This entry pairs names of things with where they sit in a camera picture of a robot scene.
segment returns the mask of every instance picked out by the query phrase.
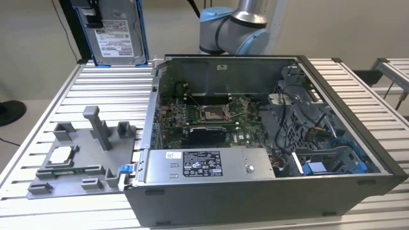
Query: blue latch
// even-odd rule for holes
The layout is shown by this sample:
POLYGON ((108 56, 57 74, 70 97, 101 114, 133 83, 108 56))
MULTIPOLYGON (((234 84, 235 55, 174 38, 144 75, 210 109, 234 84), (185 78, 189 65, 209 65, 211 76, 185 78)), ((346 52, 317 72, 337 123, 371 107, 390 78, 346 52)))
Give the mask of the blue latch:
POLYGON ((122 164, 120 167, 120 174, 133 173, 133 164, 122 164))

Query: metal workbench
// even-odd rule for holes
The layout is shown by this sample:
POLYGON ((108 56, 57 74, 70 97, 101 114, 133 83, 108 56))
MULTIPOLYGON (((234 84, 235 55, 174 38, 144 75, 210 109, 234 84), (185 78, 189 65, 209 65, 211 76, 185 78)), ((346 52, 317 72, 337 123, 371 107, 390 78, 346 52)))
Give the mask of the metal workbench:
MULTIPOLYGON (((409 123, 371 92, 345 64, 310 59, 351 111, 409 173, 409 123)), ((100 106, 108 125, 128 120, 138 137, 144 124, 152 82, 146 68, 120 66, 98 69, 89 62, 77 66, 0 175, 0 228, 122 229, 140 227, 122 194, 26 200, 34 178, 54 139, 56 122, 72 121, 74 128, 90 127, 81 116, 86 105, 100 106)), ((134 143, 138 158, 140 140, 134 143)), ((294 219, 259 223, 189 227, 185 229, 409 229, 409 181, 383 196, 366 198, 341 217, 294 219)))
POLYGON ((409 59, 378 58, 371 69, 381 71, 403 91, 409 92, 409 59))

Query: motherboard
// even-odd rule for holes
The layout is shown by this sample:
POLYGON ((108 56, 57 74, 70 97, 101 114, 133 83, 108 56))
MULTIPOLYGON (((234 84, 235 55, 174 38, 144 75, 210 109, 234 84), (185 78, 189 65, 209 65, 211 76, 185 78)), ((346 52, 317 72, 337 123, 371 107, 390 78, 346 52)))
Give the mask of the motherboard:
POLYGON ((160 129, 165 149, 271 149, 258 104, 246 96, 165 98, 160 106, 160 129))

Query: warning label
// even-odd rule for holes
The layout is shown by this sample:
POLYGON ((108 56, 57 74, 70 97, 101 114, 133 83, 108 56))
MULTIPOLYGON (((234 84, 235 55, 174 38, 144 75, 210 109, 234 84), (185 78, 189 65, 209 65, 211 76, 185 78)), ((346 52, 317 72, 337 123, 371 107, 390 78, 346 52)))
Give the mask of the warning label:
POLYGON ((183 176, 222 176, 219 151, 183 152, 183 176))
POLYGON ((102 20, 104 27, 94 30, 104 58, 133 57, 133 47, 126 20, 102 20))

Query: white wall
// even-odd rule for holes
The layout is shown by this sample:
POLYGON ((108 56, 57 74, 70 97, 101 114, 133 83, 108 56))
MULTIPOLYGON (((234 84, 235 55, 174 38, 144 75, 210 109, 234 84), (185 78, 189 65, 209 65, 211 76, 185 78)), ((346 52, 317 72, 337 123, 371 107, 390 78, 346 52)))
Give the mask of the white wall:
MULTIPOLYGON (((195 3, 201 10, 203 1, 195 3)), ((213 6, 235 5, 237 0, 213 0, 213 6)), ((198 20, 187 2, 144 0, 142 7, 150 57, 195 53, 198 20)), ((50 0, 4 1, 0 31, 0 101, 52 98, 76 62, 50 0)))
MULTIPOLYGON (((237 1, 213 3, 235 7, 237 1)), ((202 8, 203 1, 195 2, 202 8)), ((142 0, 142 6, 152 58, 195 53, 198 20, 186 1, 142 0)), ((339 57, 361 69, 377 57, 407 57, 407 8, 409 0, 289 0, 271 52, 339 57)), ((4 1, 0 31, 0 100, 52 98, 74 58, 50 0, 4 1)))
POLYGON ((50 0, 2 1, 0 33, 0 100, 50 98, 76 64, 50 0))
POLYGON ((341 58, 370 68, 409 57, 409 0, 289 0, 274 54, 341 58))

